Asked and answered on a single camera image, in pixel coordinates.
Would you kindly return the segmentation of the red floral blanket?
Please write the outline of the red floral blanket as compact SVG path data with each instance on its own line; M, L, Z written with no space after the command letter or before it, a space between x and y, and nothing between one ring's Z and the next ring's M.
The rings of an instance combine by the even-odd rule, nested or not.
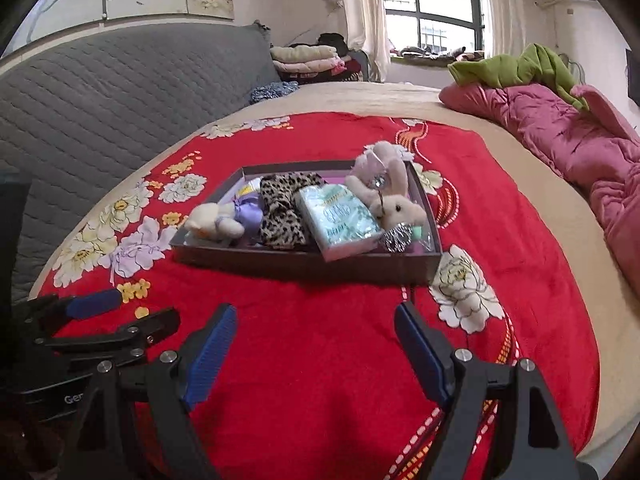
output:
M352 159L381 140L416 156L444 245L432 286L271 281L198 269L169 241L191 210L243 166ZM442 418L402 352L393 313L425 321L481 359L539 366L575 451L590 440L599 357L562 249L475 132L414 119L314 113L254 119L190 139L93 214L61 250L42 291L107 287L122 306L70 323L109 332L141 309L181 315L175 348L217 304L239 329L192 420L226 479L395 479L420 460Z

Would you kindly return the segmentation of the green tissue pack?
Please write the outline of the green tissue pack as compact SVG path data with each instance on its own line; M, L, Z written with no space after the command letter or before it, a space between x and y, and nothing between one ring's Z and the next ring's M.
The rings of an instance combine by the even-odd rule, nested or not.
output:
M345 185L306 186L295 194L295 203L325 262L362 255L378 247L383 229Z

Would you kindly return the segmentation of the right cream curtain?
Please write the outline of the right cream curtain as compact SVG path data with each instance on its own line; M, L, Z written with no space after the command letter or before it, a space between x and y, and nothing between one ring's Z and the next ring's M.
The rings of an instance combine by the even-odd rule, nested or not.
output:
M492 48L497 54L520 55L525 48L523 0L489 0Z

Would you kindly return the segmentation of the black framed window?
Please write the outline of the black framed window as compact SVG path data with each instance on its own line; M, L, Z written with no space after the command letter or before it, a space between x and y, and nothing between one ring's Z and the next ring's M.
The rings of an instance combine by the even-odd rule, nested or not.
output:
M382 0L390 54L418 48L442 54L465 48L482 50L485 42L483 0Z

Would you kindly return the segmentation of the grey quilted headboard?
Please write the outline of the grey quilted headboard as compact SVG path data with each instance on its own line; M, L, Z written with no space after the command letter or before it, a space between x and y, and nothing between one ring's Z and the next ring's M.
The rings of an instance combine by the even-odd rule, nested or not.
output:
M2 287L25 298L70 231L120 181L278 78L268 29L172 23L59 44L1 77L1 171L23 177Z

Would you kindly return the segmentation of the black television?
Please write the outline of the black television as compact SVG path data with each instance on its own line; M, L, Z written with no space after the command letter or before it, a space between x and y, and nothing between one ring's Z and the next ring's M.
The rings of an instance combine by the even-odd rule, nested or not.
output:
M628 98L640 106L640 63L631 50L626 50L626 64Z

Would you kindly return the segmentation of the pink quilted comforter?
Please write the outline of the pink quilted comforter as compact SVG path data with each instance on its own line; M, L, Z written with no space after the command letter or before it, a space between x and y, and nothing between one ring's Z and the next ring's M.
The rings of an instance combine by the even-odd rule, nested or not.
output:
M639 136L596 88L570 92L578 110L541 84L493 89L450 86L439 99L456 112L503 126L588 200L608 249L633 290L639 289Z

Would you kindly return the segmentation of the cream curtain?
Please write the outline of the cream curtain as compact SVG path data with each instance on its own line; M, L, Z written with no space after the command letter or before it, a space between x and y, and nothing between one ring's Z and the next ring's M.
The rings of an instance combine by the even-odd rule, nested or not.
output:
M323 0L331 11L345 15L347 44L364 52L370 63L370 78L385 82L390 67L386 14L383 0Z
M489 0L492 48L497 54L520 55L525 48L523 0Z

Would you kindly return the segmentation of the leopard print scrunchie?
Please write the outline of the leopard print scrunchie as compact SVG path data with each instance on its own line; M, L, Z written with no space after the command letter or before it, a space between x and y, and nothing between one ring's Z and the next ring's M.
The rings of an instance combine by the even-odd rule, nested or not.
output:
M309 244L309 232L295 203L295 195L307 186L326 181L315 172L267 174L260 181L262 244L271 249L289 250Z

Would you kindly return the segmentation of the blue patterned cloth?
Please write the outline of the blue patterned cloth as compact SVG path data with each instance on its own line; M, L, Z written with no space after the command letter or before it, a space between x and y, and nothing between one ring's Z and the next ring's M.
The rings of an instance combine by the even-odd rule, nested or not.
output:
M296 92L299 85L296 81L276 81L254 88L250 92L250 102L256 104L259 102L274 100L289 96Z

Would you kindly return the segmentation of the yellow white snack packet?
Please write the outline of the yellow white snack packet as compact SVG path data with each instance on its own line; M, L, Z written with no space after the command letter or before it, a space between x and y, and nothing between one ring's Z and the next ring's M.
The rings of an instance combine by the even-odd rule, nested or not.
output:
M245 195L256 195L260 193L260 181L261 177L254 178L252 180L247 181L242 188L238 189L238 192L235 193L234 198L239 200L241 197Z

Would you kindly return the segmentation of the stack of folded blankets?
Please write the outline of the stack of folded blankets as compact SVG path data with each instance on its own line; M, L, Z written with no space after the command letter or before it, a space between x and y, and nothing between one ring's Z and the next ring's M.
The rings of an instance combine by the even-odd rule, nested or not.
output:
M369 81L369 59L350 50L338 32L322 32L314 44L271 47L274 68L282 81L298 84Z

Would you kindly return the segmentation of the cream bear purple dress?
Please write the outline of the cream bear purple dress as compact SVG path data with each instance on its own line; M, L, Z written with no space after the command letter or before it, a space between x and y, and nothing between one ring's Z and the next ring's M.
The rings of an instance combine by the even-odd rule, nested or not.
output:
M264 212L262 198L250 193L228 203L205 203L196 206L186 218L184 227L204 240L240 240L259 234Z

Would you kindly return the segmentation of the green makeup sponge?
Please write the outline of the green makeup sponge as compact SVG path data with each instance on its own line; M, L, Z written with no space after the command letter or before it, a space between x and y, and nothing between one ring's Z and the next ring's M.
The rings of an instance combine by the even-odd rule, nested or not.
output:
M411 228L412 240L420 243L431 243L431 232L425 226L413 226Z

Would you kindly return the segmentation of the pink bunny plush with tiara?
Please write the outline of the pink bunny plush with tiara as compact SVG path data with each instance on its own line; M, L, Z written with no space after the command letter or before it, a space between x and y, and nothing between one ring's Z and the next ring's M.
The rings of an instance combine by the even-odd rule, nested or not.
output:
M405 252L413 243L411 228L426 226L425 209L409 200L409 175L398 144L378 141L365 148L345 178L346 188L371 211L383 229L388 252Z

